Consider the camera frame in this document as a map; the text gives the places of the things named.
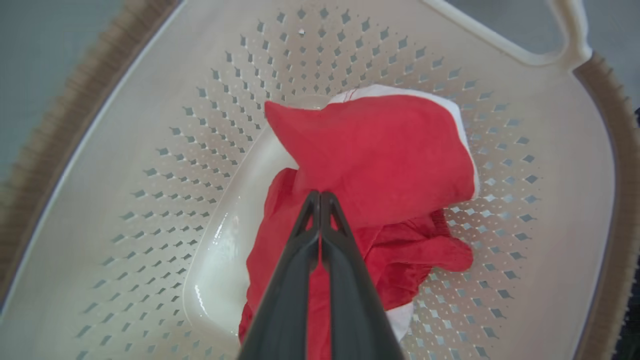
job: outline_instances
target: laundry basket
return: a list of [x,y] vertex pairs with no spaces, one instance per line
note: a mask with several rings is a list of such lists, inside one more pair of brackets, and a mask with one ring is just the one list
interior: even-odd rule
[[235,358],[266,191],[296,166],[264,102],[373,83],[459,104],[482,183],[446,211],[474,265],[423,284],[407,358],[611,356],[639,133],[579,0],[552,2],[545,55],[437,0],[127,4],[3,192],[3,359]]

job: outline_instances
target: red cloth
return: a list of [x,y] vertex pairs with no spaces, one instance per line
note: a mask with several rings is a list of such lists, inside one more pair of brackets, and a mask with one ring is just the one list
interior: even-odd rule
[[[442,208],[474,194],[474,165],[449,111],[391,95],[322,110],[265,104],[267,120],[300,166],[273,180],[255,245],[239,327],[242,341],[310,190],[333,192],[385,310],[418,294],[432,267],[466,270],[472,251],[452,238]],[[310,277],[308,358],[330,359],[328,273]]]

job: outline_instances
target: black object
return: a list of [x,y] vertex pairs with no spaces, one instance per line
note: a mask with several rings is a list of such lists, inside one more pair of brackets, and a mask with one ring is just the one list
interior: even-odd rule
[[302,205],[238,360],[307,358],[309,274],[320,245],[331,282],[333,359],[403,359],[338,199],[314,191]]

